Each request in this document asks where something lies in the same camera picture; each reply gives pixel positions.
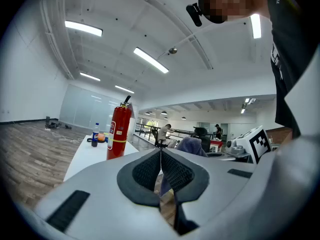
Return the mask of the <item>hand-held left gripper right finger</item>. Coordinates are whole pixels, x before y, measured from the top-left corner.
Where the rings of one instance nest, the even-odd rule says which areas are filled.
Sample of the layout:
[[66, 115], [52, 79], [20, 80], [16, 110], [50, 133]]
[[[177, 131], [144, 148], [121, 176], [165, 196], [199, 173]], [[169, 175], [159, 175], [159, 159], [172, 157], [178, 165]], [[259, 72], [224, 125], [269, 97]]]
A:
[[226, 208], [244, 188], [255, 165], [164, 148], [161, 169], [174, 193], [174, 229], [184, 235]]

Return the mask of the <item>black office chair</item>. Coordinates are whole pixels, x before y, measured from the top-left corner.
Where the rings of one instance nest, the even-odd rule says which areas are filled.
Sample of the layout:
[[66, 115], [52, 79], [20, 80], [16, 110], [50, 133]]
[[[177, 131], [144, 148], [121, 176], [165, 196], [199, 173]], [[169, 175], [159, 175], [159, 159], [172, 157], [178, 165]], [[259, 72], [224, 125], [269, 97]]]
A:
[[193, 127], [194, 128], [194, 138], [201, 140], [201, 147], [205, 153], [210, 152], [211, 140], [208, 137], [208, 131], [204, 127]]
[[163, 143], [163, 139], [161, 139], [160, 141], [158, 141], [158, 131], [153, 128], [151, 129], [151, 133], [153, 134], [154, 136], [154, 139], [155, 139], [155, 142], [154, 142], [154, 146], [157, 147], [157, 148], [166, 148], [167, 145]]

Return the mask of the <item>person in dark shirt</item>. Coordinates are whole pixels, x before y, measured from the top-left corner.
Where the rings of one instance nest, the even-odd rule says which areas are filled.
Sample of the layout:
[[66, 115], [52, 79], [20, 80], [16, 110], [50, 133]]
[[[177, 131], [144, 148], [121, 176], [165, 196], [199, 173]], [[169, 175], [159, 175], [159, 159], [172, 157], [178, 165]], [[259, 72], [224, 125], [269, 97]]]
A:
[[270, 63], [276, 86], [275, 123], [300, 136], [297, 122], [285, 96], [308, 67], [319, 42], [310, 20], [318, 0], [267, 0], [272, 34]]

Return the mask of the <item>dark soda bottle blue cap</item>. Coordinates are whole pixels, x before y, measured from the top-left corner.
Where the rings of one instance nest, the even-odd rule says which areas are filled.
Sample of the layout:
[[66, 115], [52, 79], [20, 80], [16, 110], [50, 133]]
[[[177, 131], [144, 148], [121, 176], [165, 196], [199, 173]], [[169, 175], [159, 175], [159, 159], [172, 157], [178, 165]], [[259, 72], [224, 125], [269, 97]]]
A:
[[99, 123], [96, 123], [93, 130], [92, 130], [92, 141], [91, 141], [91, 146], [92, 147], [97, 147], [98, 142], [99, 142]]

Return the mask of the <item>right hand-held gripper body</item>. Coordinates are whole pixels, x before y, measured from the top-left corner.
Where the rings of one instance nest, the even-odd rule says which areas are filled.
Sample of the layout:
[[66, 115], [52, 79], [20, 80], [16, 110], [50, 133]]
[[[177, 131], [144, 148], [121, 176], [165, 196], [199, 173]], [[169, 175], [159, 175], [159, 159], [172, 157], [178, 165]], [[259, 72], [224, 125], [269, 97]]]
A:
[[248, 158], [258, 164], [262, 155], [272, 151], [263, 126], [255, 127], [239, 137], [226, 142], [225, 152], [237, 159]]

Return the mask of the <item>red fire extinguisher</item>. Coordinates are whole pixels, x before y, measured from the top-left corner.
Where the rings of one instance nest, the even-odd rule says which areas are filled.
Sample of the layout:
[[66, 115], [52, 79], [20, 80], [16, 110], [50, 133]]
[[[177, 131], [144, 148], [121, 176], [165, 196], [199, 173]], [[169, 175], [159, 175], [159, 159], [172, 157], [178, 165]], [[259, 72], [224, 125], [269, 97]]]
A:
[[132, 110], [129, 108], [130, 98], [131, 96], [128, 95], [113, 111], [108, 135], [107, 160], [124, 156], [130, 118], [132, 115]]

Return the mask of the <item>black railing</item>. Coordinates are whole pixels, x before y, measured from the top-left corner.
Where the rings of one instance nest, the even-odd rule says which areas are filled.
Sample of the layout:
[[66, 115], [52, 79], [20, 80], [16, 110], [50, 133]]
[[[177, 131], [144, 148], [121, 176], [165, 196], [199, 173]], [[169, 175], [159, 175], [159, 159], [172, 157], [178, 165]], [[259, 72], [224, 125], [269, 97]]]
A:
[[[157, 127], [154, 125], [137, 123], [135, 125], [134, 132], [137, 133], [139, 136], [147, 137], [148, 140], [150, 140], [152, 131], [156, 130], [158, 132], [160, 128], [161, 127]], [[195, 135], [196, 135], [195, 131], [180, 130], [180, 129], [175, 129], [173, 133], [174, 137], [178, 137], [181, 139], [186, 136], [193, 137]]]

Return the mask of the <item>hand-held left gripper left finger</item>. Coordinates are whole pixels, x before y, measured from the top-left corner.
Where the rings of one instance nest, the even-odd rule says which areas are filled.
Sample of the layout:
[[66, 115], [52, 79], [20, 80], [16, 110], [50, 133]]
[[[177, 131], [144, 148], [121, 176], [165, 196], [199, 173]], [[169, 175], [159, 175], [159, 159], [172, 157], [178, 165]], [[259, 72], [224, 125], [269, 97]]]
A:
[[90, 165], [37, 204], [37, 230], [50, 240], [177, 240], [154, 193], [159, 172], [159, 149]]

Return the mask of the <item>ceiling light strip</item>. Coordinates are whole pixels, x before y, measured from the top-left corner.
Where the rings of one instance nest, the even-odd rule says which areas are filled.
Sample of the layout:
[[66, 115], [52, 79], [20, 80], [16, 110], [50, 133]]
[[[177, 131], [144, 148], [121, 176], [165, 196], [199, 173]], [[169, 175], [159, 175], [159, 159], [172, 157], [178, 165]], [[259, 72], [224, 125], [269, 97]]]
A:
[[89, 74], [86, 74], [86, 73], [83, 73], [83, 72], [80, 72], [79, 74], [80, 74], [82, 77], [86, 77], [86, 78], [89, 78], [89, 79], [92, 79], [92, 80], [95, 80], [95, 81], [98, 81], [98, 82], [101, 81], [100, 78], [95, 77], [95, 76], [92, 76], [92, 75], [89, 75]]
[[254, 39], [259, 39], [262, 36], [260, 15], [255, 13], [250, 16], [252, 35]]
[[119, 89], [119, 90], [128, 92], [128, 93], [130, 93], [130, 94], [134, 94], [134, 93], [135, 93], [135, 92], [132, 91], [132, 90], [129, 90], [129, 89], [127, 89], [127, 88], [124, 88], [124, 87], [121, 87], [121, 86], [118, 86], [118, 85], [115, 85], [114, 87], [117, 88], [117, 89]]
[[83, 23], [78, 23], [78, 22], [74, 22], [74, 21], [68, 21], [66, 20], [64, 22], [65, 27], [66, 28], [70, 28], [70, 29], [74, 29], [74, 30], [78, 30], [78, 31], [82, 31], [82, 32], [86, 32], [98, 37], [102, 37], [103, 35], [103, 30], [94, 26], [90, 26], [87, 24], [83, 24]]
[[144, 52], [142, 49], [139, 47], [136, 47], [133, 51], [134, 54], [139, 56], [140, 58], [144, 59], [147, 61], [149, 64], [151, 64], [153, 67], [157, 68], [159, 71], [161, 71], [164, 74], [167, 74], [169, 70], [163, 66], [161, 63], [159, 63], [156, 59], [154, 59], [152, 56]]

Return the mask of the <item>grey blue wiping cloth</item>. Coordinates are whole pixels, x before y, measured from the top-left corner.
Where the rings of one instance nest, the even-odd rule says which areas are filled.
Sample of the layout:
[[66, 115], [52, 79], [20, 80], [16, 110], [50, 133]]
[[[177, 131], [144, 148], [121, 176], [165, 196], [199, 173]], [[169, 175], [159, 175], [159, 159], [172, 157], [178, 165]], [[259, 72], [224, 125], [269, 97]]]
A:
[[[183, 138], [179, 144], [175, 147], [175, 149], [190, 153], [197, 156], [208, 157], [206, 152], [202, 148], [202, 141], [198, 138], [194, 137], [185, 137]], [[162, 178], [159, 196], [162, 197], [166, 194], [172, 187], [170, 186], [168, 180], [165, 176]]]

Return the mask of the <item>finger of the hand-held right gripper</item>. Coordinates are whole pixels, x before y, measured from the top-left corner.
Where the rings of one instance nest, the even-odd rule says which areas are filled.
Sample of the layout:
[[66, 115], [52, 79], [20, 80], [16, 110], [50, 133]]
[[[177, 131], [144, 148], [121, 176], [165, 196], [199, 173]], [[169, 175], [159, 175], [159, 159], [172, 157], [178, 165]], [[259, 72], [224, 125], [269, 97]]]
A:
[[233, 162], [251, 162], [252, 161], [252, 157], [248, 153], [229, 154], [226, 152], [207, 152], [206, 155], [210, 158], [216, 158], [222, 161], [233, 161]]

